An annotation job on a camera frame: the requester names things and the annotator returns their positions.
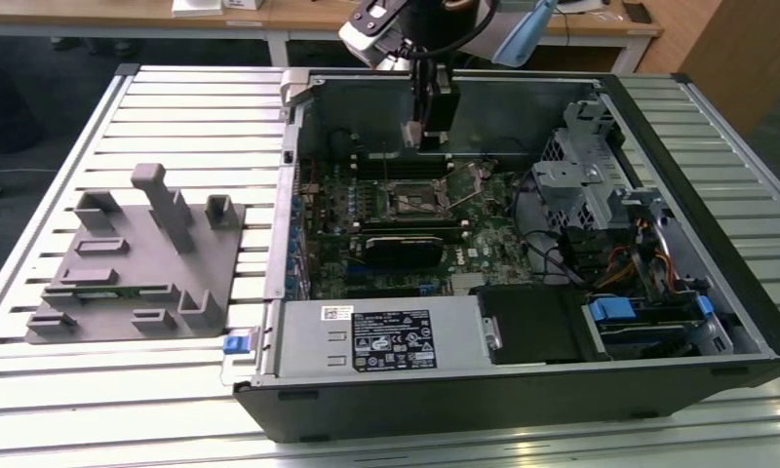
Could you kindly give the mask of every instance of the table leg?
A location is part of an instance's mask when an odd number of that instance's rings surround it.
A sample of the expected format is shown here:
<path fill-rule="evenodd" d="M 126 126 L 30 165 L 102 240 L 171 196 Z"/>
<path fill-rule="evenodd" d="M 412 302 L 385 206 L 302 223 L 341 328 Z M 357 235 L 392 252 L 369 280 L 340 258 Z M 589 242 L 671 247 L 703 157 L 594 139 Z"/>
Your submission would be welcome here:
<path fill-rule="evenodd" d="M 288 33 L 282 31 L 269 31 L 265 34 L 265 41 L 269 44 L 269 56 L 272 57 L 272 66 L 288 66 Z"/>
<path fill-rule="evenodd" d="M 645 56 L 652 38 L 649 36 L 631 37 L 627 46 L 619 53 L 619 58 L 612 64 L 612 73 L 635 73 L 639 62 Z"/>

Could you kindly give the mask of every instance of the white object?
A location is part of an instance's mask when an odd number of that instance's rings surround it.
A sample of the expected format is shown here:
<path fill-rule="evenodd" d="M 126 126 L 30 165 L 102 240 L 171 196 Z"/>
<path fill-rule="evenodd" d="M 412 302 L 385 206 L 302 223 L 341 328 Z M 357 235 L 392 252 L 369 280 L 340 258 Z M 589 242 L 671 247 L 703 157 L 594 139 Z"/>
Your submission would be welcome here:
<path fill-rule="evenodd" d="M 241 8 L 242 10 L 257 10 L 265 0 L 222 0 L 225 8 Z"/>
<path fill-rule="evenodd" d="M 173 17 L 209 17 L 222 14 L 221 0 L 173 0 Z"/>
<path fill-rule="evenodd" d="M 581 0 L 580 2 L 557 4 L 557 10 L 565 15 L 602 10 L 605 5 L 600 0 Z"/>

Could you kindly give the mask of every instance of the blue tab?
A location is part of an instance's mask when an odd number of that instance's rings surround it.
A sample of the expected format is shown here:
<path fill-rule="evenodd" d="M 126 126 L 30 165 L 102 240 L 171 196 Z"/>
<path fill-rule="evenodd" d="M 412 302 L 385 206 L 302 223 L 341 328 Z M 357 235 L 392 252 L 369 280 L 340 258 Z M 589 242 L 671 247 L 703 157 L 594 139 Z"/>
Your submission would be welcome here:
<path fill-rule="evenodd" d="M 713 304 L 711 304 L 711 299 L 707 298 L 707 295 L 697 295 L 697 306 L 705 317 L 713 313 Z"/>
<path fill-rule="evenodd" d="M 589 304 L 593 320 L 635 319 L 636 311 L 627 297 L 600 297 Z"/>
<path fill-rule="evenodd" d="M 592 302 L 588 307 L 589 313 L 593 314 L 593 320 L 596 322 L 606 318 L 606 316 L 602 314 L 602 310 L 600 310 L 600 305 L 597 302 Z"/>
<path fill-rule="evenodd" d="M 248 354 L 250 352 L 249 336 L 226 336 L 222 343 L 224 354 Z"/>

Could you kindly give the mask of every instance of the motherboard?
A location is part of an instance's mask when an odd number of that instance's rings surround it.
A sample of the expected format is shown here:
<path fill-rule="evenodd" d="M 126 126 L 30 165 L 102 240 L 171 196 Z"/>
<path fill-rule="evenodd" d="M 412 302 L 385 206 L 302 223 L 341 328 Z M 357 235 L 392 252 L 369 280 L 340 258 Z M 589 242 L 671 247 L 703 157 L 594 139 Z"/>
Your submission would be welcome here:
<path fill-rule="evenodd" d="M 520 175 L 482 159 L 400 165 L 312 164 L 301 184 L 310 298 L 464 295 L 532 282 L 509 216 Z"/>

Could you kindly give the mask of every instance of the warning label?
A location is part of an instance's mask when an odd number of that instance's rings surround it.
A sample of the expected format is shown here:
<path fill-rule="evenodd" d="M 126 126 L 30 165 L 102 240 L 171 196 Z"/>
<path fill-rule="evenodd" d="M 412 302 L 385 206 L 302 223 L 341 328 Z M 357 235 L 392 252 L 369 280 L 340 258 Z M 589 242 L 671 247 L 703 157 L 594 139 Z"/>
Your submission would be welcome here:
<path fill-rule="evenodd" d="M 354 312 L 350 320 L 352 367 L 358 372 L 437 366 L 430 311 Z"/>

